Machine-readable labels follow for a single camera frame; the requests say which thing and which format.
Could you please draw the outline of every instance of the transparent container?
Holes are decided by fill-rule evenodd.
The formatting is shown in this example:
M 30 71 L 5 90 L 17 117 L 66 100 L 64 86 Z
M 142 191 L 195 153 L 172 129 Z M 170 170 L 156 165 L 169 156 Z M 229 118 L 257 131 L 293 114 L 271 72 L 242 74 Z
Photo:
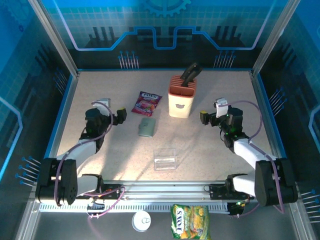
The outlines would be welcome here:
M 168 171 L 177 169 L 175 148 L 158 148 L 153 151 L 154 170 Z

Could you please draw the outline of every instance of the tox's candy bag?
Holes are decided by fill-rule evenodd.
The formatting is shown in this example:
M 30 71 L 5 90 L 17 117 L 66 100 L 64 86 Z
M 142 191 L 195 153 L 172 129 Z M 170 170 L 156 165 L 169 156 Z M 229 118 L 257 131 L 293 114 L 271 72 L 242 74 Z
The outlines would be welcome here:
M 171 231 L 175 239 L 211 240 L 208 206 L 174 204 L 171 217 Z
M 131 112 L 151 117 L 161 98 L 162 96 L 141 91 Z

